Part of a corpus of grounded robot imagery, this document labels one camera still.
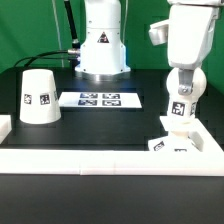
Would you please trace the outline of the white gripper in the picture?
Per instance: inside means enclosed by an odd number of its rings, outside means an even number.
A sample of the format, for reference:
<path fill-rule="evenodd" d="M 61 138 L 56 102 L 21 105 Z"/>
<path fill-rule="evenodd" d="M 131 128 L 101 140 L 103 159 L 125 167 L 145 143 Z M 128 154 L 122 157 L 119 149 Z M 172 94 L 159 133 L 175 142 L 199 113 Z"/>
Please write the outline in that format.
<path fill-rule="evenodd" d="M 219 3 L 172 3 L 168 27 L 168 62 L 178 70 L 178 93 L 193 91 L 194 69 L 209 54 L 219 17 Z"/>

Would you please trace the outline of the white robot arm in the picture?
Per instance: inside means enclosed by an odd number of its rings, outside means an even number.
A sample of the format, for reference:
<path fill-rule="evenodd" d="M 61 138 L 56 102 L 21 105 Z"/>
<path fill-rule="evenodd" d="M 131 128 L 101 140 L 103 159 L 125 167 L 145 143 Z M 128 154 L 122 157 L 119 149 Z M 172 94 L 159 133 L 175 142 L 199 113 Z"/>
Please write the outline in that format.
<path fill-rule="evenodd" d="M 119 0 L 84 0 L 86 40 L 81 45 L 78 72 L 92 77 L 127 72 L 126 48 L 120 40 Z M 168 63 L 177 73 L 180 95 L 193 92 L 193 78 L 209 54 L 224 0 L 167 0 L 169 18 L 150 26 L 154 45 L 166 44 Z"/>

